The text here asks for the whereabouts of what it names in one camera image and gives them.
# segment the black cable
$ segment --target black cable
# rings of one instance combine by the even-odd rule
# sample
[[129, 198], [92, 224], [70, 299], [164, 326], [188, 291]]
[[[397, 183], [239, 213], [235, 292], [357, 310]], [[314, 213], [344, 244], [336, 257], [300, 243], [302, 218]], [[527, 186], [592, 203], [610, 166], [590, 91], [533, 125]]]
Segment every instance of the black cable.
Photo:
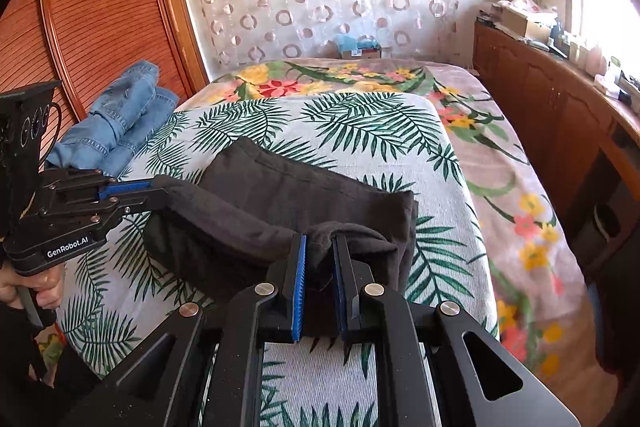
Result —
[[60, 106], [56, 102], [51, 102], [49, 103], [49, 108], [51, 107], [55, 107], [58, 110], [58, 126], [56, 128], [56, 132], [53, 135], [53, 140], [51, 140], [51, 144], [49, 145], [49, 149], [47, 150], [46, 153], [44, 153], [44, 155], [40, 160], [40, 163], [38, 164], [38, 169], [42, 167], [42, 164], [47, 159], [47, 156], [49, 156], [49, 153], [53, 150], [53, 146], [56, 144], [56, 140], [58, 139], [58, 135], [60, 134], [60, 128], [62, 127], [62, 110], [60, 109]]

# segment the metal screw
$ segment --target metal screw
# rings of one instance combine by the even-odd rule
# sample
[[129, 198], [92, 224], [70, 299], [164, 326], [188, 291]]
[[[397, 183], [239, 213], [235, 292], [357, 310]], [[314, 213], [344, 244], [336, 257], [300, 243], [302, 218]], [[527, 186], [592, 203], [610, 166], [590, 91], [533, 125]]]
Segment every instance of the metal screw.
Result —
[[180, 306], [180, 315], [183, 317], [193, 317], [200, 311], [200, 307], [195, 302], [187, 302]]
[[385, 292], [385, 287], [382, 284], [372, 282], [364, 286], [364, 291], [367, 295], [378, 297]]
[[255, 287], [255, 292], [258, 295], [271, 295], [276, 290], [275, 286], [270, 282], [261, 282]]
[[449, 315], [449, 317], [455, 317], [460, 313], [460, 306], [452, 301], [444, 301], [440, 305], [440, 311], [445, 315]]

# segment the human hand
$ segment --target human hand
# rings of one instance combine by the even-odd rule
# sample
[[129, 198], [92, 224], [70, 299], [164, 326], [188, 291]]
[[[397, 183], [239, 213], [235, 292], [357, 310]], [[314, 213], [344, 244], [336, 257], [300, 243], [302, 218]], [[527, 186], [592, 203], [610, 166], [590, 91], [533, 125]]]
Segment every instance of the human hand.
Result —
[[38, 306], [45, 310], [53, 310], [62, 304], [65, 290], [65, 266], [58, 264], [32, 277], [23, 277], [18, 275], [9, 263], [3, 263], [0, 268], [0, 301], [11, 308], [21, 309], [23, 306], [16, 286], [35, 290]]

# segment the cardboard box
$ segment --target cardboard box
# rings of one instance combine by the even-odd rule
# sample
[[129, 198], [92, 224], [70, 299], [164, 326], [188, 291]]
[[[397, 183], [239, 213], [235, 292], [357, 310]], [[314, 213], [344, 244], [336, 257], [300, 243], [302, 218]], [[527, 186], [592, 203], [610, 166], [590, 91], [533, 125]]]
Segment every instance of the cardboard box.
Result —
[[360, 58], [382, 58], [382, 50], [378, 49], [366, 49], [366, 50], [354, 50], [346, 51], [340, 54], [342, 60], [359, 60]]
[[546, 44], [551, 36], [551, 28], [541, 23], [530, 21], [526, 16], [505, 9], [500, 18], [500, 24], [520, 37]]

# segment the bedspread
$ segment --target bedspread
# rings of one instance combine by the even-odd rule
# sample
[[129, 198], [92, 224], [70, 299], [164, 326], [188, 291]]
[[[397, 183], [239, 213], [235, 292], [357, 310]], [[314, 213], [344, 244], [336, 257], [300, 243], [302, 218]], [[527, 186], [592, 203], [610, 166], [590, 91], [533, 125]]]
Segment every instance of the bedspread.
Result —
[[433, 102], [478, 212], [501, 342], [583, 426], [597, 425], [617, 383], [595, 360], [582, 274], [513, 128], [478, 79], [404, 60], [269, 62], [217, 79], [183, 107], [330, 91], [410, 92]]
[[[269, 78], [270, 71], [278, 71], [278, 80]], [[486, 248], [434, 105], [424, 97], [384, 89], [318, 95], [332, 85], [328, 82], [308, 83], [306, 96], [281, 96], [304, 94], [302, 84], [284, 80], [287, 71], [296, 74], [284, 63], [246, 71], [244, 76], [255, 84], [231, 78], [228, 86], [223, 81], [212, 88], [230, 89], [225, 97], [206, 90], [209, 94], [196, 100], [197, 108], [172, 115], [122, 179], [168, 174], [196, 182], [220, 150], [246, 136], [271, 152], [383, 190], [410, 189], [419, 210], [406, 297], [430, 305], [456, 301], [497, 335]], [[207, 302], [146, 254], [146, 218], [124, 217], [104, 247], [66, 265], [60, 327], [99, 375], [107, 374], [182, 303]], [[268, 344], [260, 425], [377, 425], [374, 358], [371, 345], [354, 346], [345, 364], [335, 339]]]

